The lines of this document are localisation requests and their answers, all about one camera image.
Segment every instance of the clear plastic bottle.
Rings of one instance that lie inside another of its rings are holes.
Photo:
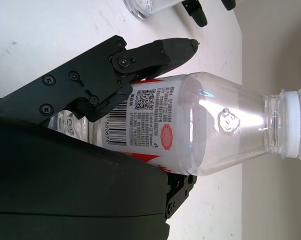
[[[91,143],[184,175],[301,159],[301,90],[266,96],[205,72],[145,80],[90,127]]]
[[[89,142],[89,124],[92,123],[86,117],[77,119],[71,111],[63,110],[50,119],[48,128],[72,138]]]

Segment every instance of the bottle label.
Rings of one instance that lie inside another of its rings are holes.
[[[101,120],[103,147],[166,172],[183,173],[176,146],[181,77],[150,79],[134,84],[129,98]]]

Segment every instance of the white wall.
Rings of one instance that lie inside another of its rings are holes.
[[[265,94],[301,88],[301,0],[245,0],[244,86]],[[301,161],[267,155],[242,166],[242,239],[301,240]]]

